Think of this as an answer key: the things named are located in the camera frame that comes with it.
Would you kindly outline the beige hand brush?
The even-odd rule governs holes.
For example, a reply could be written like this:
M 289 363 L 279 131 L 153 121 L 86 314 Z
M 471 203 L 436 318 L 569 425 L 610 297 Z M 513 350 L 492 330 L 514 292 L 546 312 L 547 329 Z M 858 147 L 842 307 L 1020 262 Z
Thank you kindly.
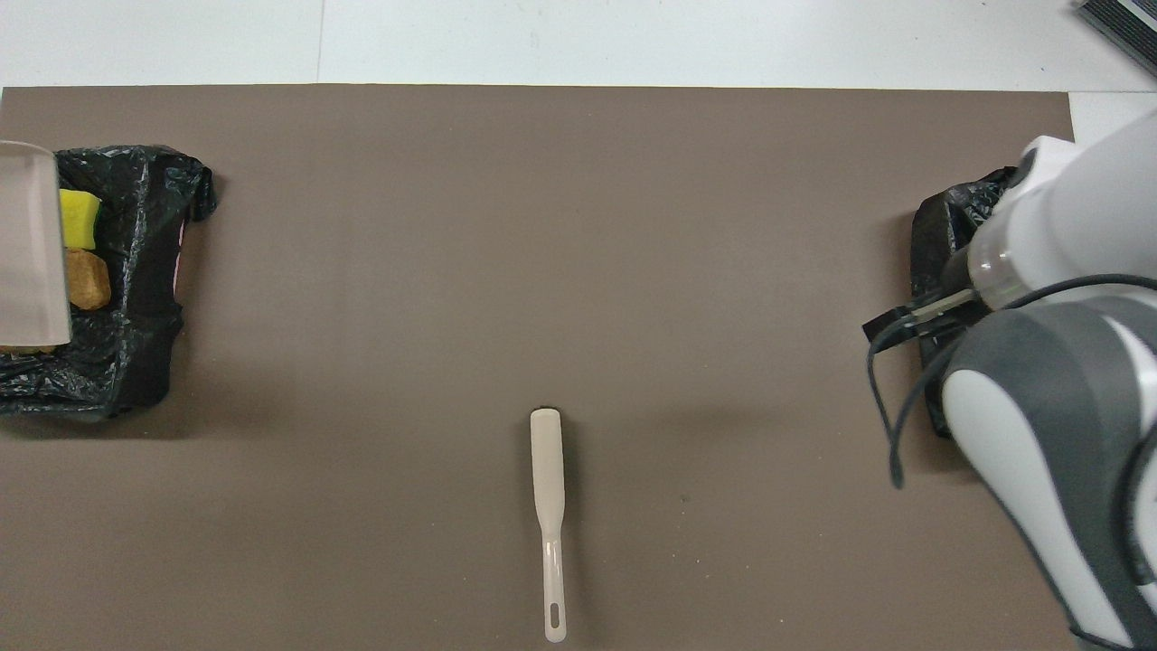
M 540 407 L 530 415 L 531 472 L 536 515 L 541 531 L 544 636 L 567 637 L 561 528 L 565 521 L 565 454 L 560 410 Z

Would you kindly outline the oval golden toy bread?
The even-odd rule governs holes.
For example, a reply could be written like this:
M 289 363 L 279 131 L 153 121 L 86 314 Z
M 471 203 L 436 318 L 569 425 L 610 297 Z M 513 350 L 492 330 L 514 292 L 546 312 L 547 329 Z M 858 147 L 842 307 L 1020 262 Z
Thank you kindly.
M 74 308 L 94 312 L 110 304 L 111 284 L 108 265 L 87 249 L 65 250 L 69 301 Z

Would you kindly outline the green and yellow sponge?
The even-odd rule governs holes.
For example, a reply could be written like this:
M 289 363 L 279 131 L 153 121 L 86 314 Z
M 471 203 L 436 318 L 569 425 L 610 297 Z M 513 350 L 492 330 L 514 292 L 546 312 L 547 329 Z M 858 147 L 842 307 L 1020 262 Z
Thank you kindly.
M 60 188 L 62 247 L 93 250 L 100 198 L 87 191 Z

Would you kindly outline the beige plastic dustpan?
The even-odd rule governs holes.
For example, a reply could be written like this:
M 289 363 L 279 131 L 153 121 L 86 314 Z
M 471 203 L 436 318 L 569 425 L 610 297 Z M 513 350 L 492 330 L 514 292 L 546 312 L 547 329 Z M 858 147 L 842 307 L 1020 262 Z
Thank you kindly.
M 0 347 L 69 341 L 54 153 L 0 140 Z

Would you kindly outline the bin with black bag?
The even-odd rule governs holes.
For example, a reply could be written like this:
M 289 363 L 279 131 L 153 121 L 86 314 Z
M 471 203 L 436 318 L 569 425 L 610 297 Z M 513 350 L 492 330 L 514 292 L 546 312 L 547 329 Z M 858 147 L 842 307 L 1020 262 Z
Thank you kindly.
M 995 204 L 1017 172 L 1017 167 L 998 168 L 979 180 L 952 185 L 918 206 L 911 222 L 908 264 L 913 299 L 943 293 L 941 276 L 949 260 L 966 247 L 979 228 L 992 219 Z M 988 308 L 968 304 L 946 315 L 946 325 L 931 335 L 920 336 L 918 352 L 921 365 L 931 363 L 939 352 L 958 341 L 970 326 L 989 313 L 992 310 Z
M 185 227 L 211 217 L 211 167 L 165 146 L 56 153 L 62 186 L 100 198 L 95 252 L 111 297 L 71 309 L 71 342 L 54 352 L 0 352 L 0 415 L 104 420 L 160 404 L 184 325 L 176 299 Z

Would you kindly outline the brown table mat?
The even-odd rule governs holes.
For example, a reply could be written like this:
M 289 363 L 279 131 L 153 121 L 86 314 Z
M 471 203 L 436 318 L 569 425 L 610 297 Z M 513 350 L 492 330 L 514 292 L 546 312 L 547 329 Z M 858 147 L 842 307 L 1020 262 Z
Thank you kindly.
M 0 651 L 552 650 L 529 415 L 563 415 L 558 651 L 1073 651 L 862 323 L 928 197 L 1062 93 L 7 88 L 0 136 L 165 145 L 219 207 L 171 391 L 0 417 Z

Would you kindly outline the dark ribbed device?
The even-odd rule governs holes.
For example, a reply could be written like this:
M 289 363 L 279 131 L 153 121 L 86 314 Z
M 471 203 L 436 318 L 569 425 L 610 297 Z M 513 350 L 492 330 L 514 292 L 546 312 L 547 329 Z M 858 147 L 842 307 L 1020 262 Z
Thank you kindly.
M 1157 79 L 1157 0 L 1076 0 L 1076 15 Z

